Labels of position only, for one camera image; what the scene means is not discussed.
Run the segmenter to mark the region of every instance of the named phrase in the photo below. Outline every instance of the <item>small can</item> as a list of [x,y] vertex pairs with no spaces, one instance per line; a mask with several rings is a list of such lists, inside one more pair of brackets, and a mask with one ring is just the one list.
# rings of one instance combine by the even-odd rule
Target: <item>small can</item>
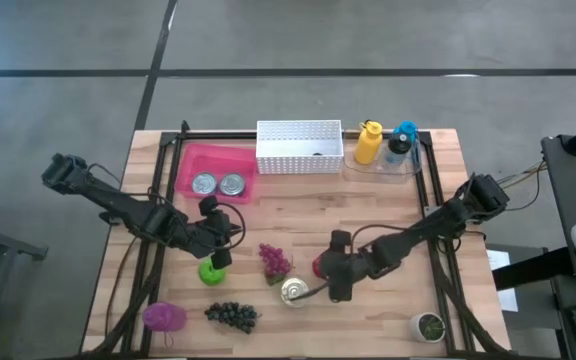
[[281,300],[290,307],[302,307],[306,304],[306,299],[291,301],[301,294],[308,292],[308,285],[300,278],[288,278],[281,285]]
[[224,176],[219,183],[219,190],[228,196],[239,196],[244,192],[246,181],[244,178],[237,174],[232,173]]
[[217,178],[211,173],[199,173],[192,180],[192,191],[197,194],[212,194],[215,189],[217,189]]

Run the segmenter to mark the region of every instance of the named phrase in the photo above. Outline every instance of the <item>concrete floor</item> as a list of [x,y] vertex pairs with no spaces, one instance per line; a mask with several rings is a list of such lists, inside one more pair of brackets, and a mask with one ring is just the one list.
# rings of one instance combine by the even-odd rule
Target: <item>concrete floor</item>
[[[167,0],[0,0],[0,69],[148,69]],[[576,68],[576,0],[180,0],[162,68]],[[16,266],[0,357],[78,351],[108,228],[39,175],[55,152],[121,174],[144,78],[0,78],[0,231],[50,246]],[[576,77],[159,79],[147,129],[254,128],[259,119],[368,118],[457,128],[470,171],[540,159],[576,131]],[[547,178],[530,208],[485,226],[499,244],[561,246]],[[517,187],[514,205],[534,193]],[[552,338],[510,331],[522,353]]]

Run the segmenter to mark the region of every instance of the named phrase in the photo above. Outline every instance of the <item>pink tray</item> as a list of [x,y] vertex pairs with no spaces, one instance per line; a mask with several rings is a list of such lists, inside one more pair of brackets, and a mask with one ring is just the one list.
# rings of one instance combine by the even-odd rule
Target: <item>pink tray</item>
[[[179,175],[175,182],[175,189],[185,197],[204,198],[208,196],[192,191],[192,180],[201,172],[209,172],[217,178],[216,195],[219,201],[247,204],[252,198],[252,189],[257,176],[255,149],[190,144],[186,146],[184,158],[179,164]],[[244,192],[239,196],[228,196],[219,192],[219,182],[230,173],[238,173],[246,181]]]

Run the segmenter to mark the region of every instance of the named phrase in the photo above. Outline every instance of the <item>white perforated container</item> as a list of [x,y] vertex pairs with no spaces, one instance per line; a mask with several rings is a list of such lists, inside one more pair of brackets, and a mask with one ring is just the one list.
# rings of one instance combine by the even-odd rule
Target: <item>white perforated container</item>
[[321,174],[341,170],[339,120],[257,121],[260,174]]

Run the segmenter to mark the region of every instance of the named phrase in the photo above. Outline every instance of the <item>green toy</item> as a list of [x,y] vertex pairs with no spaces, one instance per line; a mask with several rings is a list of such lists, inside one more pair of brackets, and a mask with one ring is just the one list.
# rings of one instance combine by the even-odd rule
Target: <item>green toy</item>
[[219,285],[226,278],[226,270],[213,268],[212,260],[207,258],[199,264],[199,278],[208,286]]

